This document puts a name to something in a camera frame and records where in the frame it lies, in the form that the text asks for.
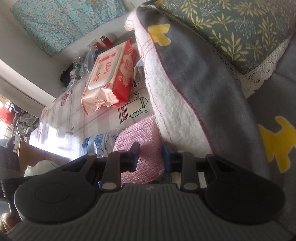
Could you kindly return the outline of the person's left hand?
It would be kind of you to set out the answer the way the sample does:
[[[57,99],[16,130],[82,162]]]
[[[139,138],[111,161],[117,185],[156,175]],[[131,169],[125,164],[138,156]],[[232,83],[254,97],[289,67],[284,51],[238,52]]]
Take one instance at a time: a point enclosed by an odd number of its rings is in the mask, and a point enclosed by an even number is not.
[[[2,232],[9,232],[18,222],[18,219],[12,213],[3,213],[1,215],[0,229]]]

